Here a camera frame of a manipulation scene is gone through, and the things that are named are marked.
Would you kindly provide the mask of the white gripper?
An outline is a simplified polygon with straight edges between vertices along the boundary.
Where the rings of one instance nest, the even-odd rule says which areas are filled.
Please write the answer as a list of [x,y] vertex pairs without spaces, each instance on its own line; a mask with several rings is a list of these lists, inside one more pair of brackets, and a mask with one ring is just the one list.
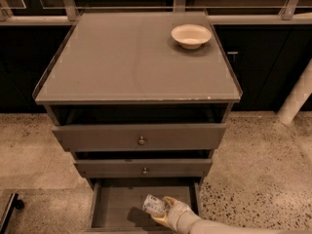
[[174,232],[189,232],[191,226],[201,218],[196,215],[191,208],[183,202],[177,202],[176,198],[164,196],[163,201],[171,207],[168,215],[153,215],[151,218],[165,226],[170,227]]

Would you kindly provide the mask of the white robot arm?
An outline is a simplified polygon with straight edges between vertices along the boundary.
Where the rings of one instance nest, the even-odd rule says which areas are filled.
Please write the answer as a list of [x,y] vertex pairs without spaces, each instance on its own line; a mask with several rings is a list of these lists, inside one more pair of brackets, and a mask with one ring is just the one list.
[[175,234],[312,234],[311,231],[237,227],[202,219],[187,204],[169,196],[160,200],[148,195],[142,208]]

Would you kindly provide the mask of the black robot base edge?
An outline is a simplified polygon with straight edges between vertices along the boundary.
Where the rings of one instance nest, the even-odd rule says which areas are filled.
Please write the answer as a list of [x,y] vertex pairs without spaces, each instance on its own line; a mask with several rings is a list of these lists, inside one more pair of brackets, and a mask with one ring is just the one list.
[[23,210],[24,202],[19,198],[18,193],[12,193],[9,197],[6,208],[1,216],[0,220],[0,234],[5,234],[5,231],[10,222],[13,210]]

